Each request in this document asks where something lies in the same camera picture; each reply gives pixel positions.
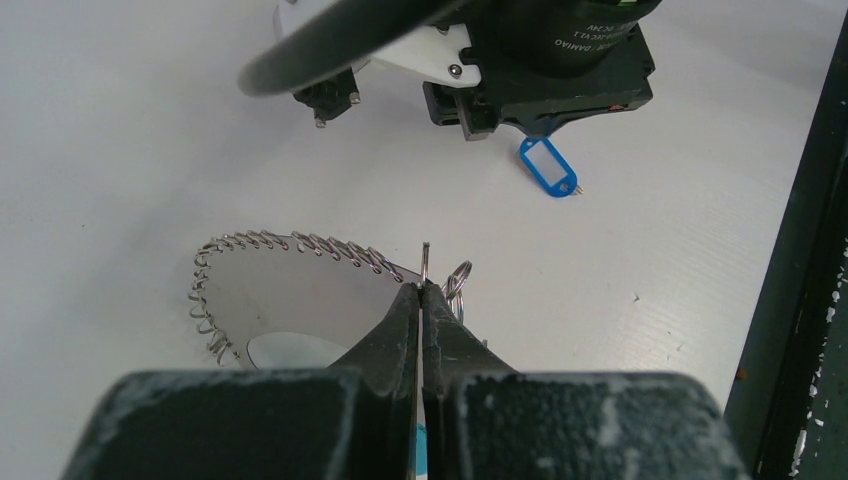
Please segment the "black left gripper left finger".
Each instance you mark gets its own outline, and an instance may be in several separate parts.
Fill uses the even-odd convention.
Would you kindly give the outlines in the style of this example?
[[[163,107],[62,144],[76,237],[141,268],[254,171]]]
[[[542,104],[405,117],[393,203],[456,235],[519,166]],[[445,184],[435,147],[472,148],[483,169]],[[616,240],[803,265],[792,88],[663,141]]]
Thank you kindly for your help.
[[[142,371],[104,395],[67,479],[412,479],[418,288],[323,369]]]

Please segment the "blue key tag with key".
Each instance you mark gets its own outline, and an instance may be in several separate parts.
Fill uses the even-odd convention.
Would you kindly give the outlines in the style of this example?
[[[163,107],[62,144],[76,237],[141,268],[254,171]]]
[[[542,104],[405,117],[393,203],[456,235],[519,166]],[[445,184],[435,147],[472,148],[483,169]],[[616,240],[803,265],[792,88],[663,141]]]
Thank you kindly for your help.
[[[576,172],[547,137],[525,138],[519,157],[542,190],[554,198],[581,195]]]

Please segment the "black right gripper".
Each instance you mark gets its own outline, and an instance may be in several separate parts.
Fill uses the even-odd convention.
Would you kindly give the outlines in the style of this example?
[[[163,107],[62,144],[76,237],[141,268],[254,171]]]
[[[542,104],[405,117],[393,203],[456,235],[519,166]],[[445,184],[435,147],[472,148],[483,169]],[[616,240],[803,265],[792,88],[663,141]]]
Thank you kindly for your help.
[[[655,62],[639,26],[654,0],[464,1],[433,21],[463,25],[472,87],[423,85],[430,120],[479,140],[508,125],[530,138],[592,116],[639,109],[653,98]]]

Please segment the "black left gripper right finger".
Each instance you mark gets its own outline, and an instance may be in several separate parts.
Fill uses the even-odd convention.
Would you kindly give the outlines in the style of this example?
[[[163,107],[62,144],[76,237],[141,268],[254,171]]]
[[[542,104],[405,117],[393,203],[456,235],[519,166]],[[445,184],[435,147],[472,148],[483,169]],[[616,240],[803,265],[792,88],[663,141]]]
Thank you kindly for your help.
[[[716,401],[675,372],[519,372],[421,289],[433,479],[745,479]]]

